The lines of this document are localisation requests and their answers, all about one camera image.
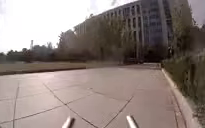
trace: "building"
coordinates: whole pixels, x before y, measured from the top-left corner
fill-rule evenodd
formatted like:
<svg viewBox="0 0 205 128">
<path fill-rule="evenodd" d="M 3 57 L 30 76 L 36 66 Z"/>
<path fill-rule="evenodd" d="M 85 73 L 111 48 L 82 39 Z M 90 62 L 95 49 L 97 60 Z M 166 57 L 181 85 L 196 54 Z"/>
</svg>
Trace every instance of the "building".
<svg viewBox="0 0 205 128">
<path fill-rule="evenodd" d="M 156 44 L 168 47 L 173 39 L 171 11 L 176 2 L 172 1 L 174 0 L 138 0 L 108 10 L 95 17 L 121 17 L 126 29 L 131 31 L 133 39 L 137 42 L 136 53 L 139 56 L 140 48 Z M 87 25 L 90 24 L 86 21 L 77 25 L 75 27 L 77 34 L 86 32 Z"/>
</svg>

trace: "concrete pavement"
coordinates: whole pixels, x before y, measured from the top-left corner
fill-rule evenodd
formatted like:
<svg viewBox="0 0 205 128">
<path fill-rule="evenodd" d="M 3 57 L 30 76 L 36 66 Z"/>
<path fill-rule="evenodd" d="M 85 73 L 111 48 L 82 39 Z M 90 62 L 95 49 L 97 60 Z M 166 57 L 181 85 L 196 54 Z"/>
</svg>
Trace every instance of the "concrete pavement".
<svg viewBox="0 0 205 128">
<path fill-rule="evenodd" d="M 142 66 L 0 76 L 3 128 L 184 128 L 161 70 Z"/>
</svg>

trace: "paving tile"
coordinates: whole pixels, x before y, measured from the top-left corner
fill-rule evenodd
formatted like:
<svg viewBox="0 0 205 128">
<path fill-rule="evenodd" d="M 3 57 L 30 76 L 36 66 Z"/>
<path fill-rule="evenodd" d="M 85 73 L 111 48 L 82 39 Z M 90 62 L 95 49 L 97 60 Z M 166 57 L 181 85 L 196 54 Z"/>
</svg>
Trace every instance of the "paving tile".
<svg viewBox="0 0 205 128">
<path fill-rule="evenodd" d="M 30 116 L 58 106 L 62 103 L 51 93 L 43 93 L 17 99 L 15 118 Z"/>
<path fill-rule="evenodd" d="M 68 106 L 95 126 L 104 127 L 126 103 L 126 101 L 118 101 L 103 95 L 93 94 L 72 102 Z"/>
<path fill-rule="evenodd" d="M 19 88 L 18 97 L 31 96 L 43 92 L 49 92 L 44 85 L 21 86 Z"/>
<path fill-rule="evenodd" d="M 13 120 L 14 105 L 14 100 L 0 101 L 0 123 Z"/>
<path fill-rule="evenodd" d="M 17 80 L 0 79 L 0 100 L 15 99 L 17 88 Z"/>
<path fill-rule="evenodd" d="M 77 85 L 77 84 L 73 83 L 70 80 L 58 80 L 58 81 L 51 81 L 49 83 L 46 83 L 46 86 L 50 90 L 58 90 L 58 89 L 63 89 L 63 88 L 75 86 L 75 85 Z"/>
<path fill-rule="evenodd" d="M 0 124 L 2 128 L 13 128 L 13 122 Z"/>
<path fill-rule="evenodd" d="M 138 105 L 146 105 L 155 108 L 163 107 L 174 110 L 170 93 L 169 91 L 140 90 L 135 92 L 132 102 Z"/>
<path fill-rule="evenodd" d="M 19 81 L 19 87 L 26 87 L 26 86 L 41 86 L 44 85 L 43 81 L 40 79 L 32 78 L 32 79 L 21 79 Z"/>
<path fill-rule="evenodd" d="M 133 102 L 130 102 L 106 128 L 128 128 L 128 115 L 134 117 L 139 128 L 177 128 L 174 111 Z"/>
<path fill-rule="evenodd" d="M 62 128 L 68 117 L 75 119 L 72 128 L 93 128 L 66 106 L 15 121 L 15 128 Z"/>
<path fill-rule="evenodd" d="M 90 90 L 81 89 L 78 87 L 67 87 L 58 91 L 54 91 L 54 94 L 63 102 L 69 103 L 80 99 L 82 97 L 92 94 Z"/>
</svg>

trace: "overcast sky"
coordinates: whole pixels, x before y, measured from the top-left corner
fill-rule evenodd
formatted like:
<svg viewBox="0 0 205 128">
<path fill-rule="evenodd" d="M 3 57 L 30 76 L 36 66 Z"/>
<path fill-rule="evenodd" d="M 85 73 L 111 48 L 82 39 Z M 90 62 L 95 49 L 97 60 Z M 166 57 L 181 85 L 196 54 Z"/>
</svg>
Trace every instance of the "overcast sky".
<svg viewBox="0 0 205 128">
<path fill-rule="evenodd" d="M 58 42 L 61 31 L 66 31 L 85 20 L 91 13 L 135 0 L 1 0 L 0 52 L 21 50 L 34 44 Z M 205 20 L 205 0 L 189 0 L 193 16 L 201 24 Z"/>
</svg>

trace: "grass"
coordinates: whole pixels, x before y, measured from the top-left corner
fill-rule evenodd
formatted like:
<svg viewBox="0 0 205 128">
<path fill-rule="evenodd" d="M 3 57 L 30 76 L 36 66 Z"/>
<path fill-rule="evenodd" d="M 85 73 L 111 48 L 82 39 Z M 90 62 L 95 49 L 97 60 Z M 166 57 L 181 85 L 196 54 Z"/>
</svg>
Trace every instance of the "grass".
<svg viewBox="0 0 205 128">
<path fill-rule="evenodd" d="M 48 72 L 60 70 L 86 69 L 117 65 L 115 63 L 70 63 L 70 62 L 35 62 L 35 63 L 14 63 L 0 64 L 0 75 L 23 74 L 35 72 Z"/>
</svg>

